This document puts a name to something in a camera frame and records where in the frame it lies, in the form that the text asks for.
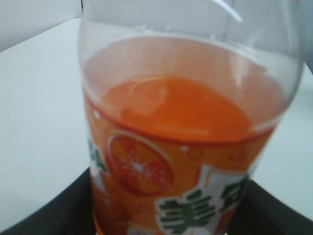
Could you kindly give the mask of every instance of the orange drink bottle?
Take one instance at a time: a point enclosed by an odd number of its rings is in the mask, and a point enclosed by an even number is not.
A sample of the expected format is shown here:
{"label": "orange drink bottle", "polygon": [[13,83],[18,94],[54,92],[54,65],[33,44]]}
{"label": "orange drink bottle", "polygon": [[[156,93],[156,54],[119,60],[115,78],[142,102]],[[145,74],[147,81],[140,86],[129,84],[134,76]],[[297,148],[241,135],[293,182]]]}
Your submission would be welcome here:
{"label": "orange drink bottle", "polygon": [[98,234],[224,234],[286,106],[278,83],[175,37],[114,42],[83,69]]}

